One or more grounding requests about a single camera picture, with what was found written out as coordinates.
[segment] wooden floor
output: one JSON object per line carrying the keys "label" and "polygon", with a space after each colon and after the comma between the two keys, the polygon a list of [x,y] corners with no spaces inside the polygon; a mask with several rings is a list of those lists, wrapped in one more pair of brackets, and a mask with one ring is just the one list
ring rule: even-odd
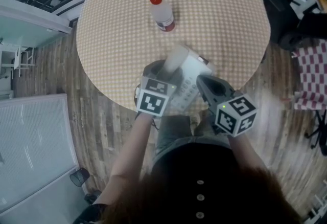
{"label": "wooden floor", "polygon": [[[38,49],[35,66],[23,71],[20,78],[15,73],[14,93],[16,97],[67,93],[77,157],[91,174],[87,186],[101,190],[128,137],[135,112],[113,103],[91,83],[79,60],[75,37],[76,29]],[[259,119],[249,134],[251,142],[277,174],[288,201],[305,215],[327,175],[327,160],[303,138],[304,132],[312,129],[313,113],[293,110],[284,103],[298,87],[296,67],[287,52],[270,45],[266,59],[243,90],[260,107]],[[145,166],[151,163],[154,139],[150,138]]]}

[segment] black shirt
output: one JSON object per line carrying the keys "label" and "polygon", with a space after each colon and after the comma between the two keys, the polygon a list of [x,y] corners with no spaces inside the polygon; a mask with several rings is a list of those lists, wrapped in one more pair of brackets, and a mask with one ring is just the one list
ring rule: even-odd
{"label": "black shirt", "polygon": [[[224,173],[237,167],[230,149],[190,143],[165,154],[154,165],[151,174],[165,176],[167,192],[162,199],[171,208],[168,211],[175,214],[177,210],[184,221],[194,222],[216,216],[219,190],[222,188],[218,186],[230,181],[224,179],[229,175]],[[99,221],[104,209],[105,205],[92,205],[79,219]]]}

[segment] round table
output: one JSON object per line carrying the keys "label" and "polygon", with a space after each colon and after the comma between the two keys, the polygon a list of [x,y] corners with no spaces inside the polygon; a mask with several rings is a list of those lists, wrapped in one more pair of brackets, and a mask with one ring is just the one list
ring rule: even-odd
{"label": "round table", "polygon": [[[177,43],[189,46],[235,89],[257,70],[270,37],[263,0],[166,0],[176,27],[163,32],[149,0],[86,0],[77,25],[77,50],[86,74],[108,98],[135,110],[143,69],[165,59]],[[189,112],[206,109],[199,97]]]}

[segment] red checkered cloth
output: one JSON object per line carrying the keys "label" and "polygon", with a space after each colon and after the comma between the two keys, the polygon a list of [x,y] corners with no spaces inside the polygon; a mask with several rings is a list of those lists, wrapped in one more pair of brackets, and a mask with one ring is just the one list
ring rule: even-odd
{"label": "red checkered cloth", "polygon": [[314,48],[301,48],[293,53],[300,64],[300,92],[295,92],[295,109],[327,107],[327,41]]}

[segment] gray shorts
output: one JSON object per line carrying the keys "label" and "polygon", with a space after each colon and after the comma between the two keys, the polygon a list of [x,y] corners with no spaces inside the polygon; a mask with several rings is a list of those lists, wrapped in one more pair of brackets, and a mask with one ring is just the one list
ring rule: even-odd
{"label": "gray shorts", "polygon": [[203,120],[191,132],[191,121],[188,116],[163,117],[160,123],[158,141],[153,165],[165,154],[188,143],[201,143],[230,148],[227,134],[215,135],[208,120]]}

